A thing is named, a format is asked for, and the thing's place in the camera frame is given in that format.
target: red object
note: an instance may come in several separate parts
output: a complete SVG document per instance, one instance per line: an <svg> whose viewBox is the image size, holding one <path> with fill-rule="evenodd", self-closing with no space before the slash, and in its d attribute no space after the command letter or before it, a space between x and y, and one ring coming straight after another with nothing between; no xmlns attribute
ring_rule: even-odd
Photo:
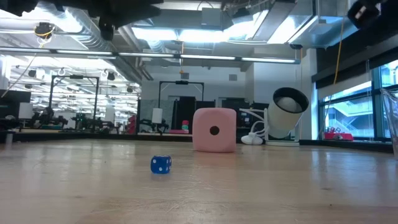
<svg viewBox="0 0 398 224"><path fill-rule="evenodd" d="M133 115L129 118L129 124L127 125L127 133L135 134L136 133L136 116Z"/></svg>
<svg viewBox="0 0 398 224"><path fill-rule="evenodd" d="M354 141L354 137L350 133L340 133L340 128L330 128L329 131L325 132L325 140L344 140Z"/></svg>

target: column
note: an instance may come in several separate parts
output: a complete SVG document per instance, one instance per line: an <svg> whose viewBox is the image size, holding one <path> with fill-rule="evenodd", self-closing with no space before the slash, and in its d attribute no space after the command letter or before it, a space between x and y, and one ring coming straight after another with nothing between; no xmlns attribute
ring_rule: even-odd
<svg viewBox="0 0 398 224"><path fill-rule="evenodd" d="M0 56L0 90L7 90L11 76L11 65L6 56Z"/></svg>

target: lamp shade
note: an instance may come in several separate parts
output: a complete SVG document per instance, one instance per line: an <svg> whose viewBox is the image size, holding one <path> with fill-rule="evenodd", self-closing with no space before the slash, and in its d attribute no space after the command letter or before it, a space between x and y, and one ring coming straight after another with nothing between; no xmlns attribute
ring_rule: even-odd
<svg viewBox="0 0 398 224"><path fill-rule="evenodd" d="M275 91L268 107L268 134L277 139L288 136L308 106L308 98L301 91L294 88Z"/></svg>

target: cable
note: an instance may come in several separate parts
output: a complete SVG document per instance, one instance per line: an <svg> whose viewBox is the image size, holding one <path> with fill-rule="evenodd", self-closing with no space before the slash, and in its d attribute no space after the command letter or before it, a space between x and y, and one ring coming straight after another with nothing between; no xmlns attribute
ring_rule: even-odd
<svg viewBox="0 0 398 224"><path fill-rule="evenodd" d="M49 32L46 32L45 34L38 34L38 33L36 33L36 27L35 27L34 32L35 32L35 34L36 34L37 36L46 37L46 38L47 38L47 36L50 35L50 34L54 31L54 29L55 29L55 26L53 26L53 27L52 27L52 30L50 30Z"/></svg>
<svg viewBox="0 0 398 224"><path fill-rule="evenodd" d="M200 1L199 5L198 5L198 7L197 7L197 11L199 10L199 7L200 7L200 5L201 5L203 2L209 4L209 5L214 9L213 5L212 5L210 2L208 2L208 1Z"/></svg>
<svg viewBox="0 0 398 224"><path fill-rule="evenodd" d="M336 85L337 76L338 76L338 69L339 69L339 66L340 66L341 46L343 45L343 34L344 34L344 18L345 17L343 16L343 18L341 19L340 43L339 43L339 46L338 46L335 80L333 81L333 85ZM319 136L321 135L321 132L323 131L323 129L325 128L325 125L326 125L326 117L329 114L329 109L330 109L330 104L331 104L331 97L332 96L330 96L330 99L329 99L329 102L328 102L328 109L326 109L325 119L323 120L322 128L319 129L319 132L318 132L317 140L319 139Z"/></svg>
<svg viewBox="0 0 398 224"><path fill-rule="evenodd" d="M51 32L45 36L45 40L47 40L47 37L51 34ZM43 48L43 46L44 46L45 44L49 43L49 42L50 42L50 41L46 41L46 42L41 43L40 46L39 46L39 48L40 48L40 49ZM32 65L32 63L33 63L33 61L35 60L36 56L37 56L37 54L34 54L32 60L29 62L28 66L26 67L26 69L24 70L24 72L22 72L22 74L18 77L18 79L17 79L17 80L16 80L16 81L15 81L15 82L14 82L14 83L1 95L0 98L4 98L5 95L10 91L10 89L11 89L12 87L14 87L14 85L17 84L18 81L25 75L26 71L30 68L30 66Z"/></svg>

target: die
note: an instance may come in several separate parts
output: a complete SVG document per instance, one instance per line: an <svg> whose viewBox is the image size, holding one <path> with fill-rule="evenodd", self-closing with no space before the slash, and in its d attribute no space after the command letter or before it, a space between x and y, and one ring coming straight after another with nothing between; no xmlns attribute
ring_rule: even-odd
<svg viewBox="0 0 398 224"><path fill-rule="evenodd" d="M193 148L200 152L234 152L236 112L227 108L201 108L193 115Z"/></svg>
<svg viewBox="0 0 398 224"><path fill-rule="evenodd" d="M167 155L154 156L150 160L150 169L154 174L168 174L172 168L172 158Z"/></svg>

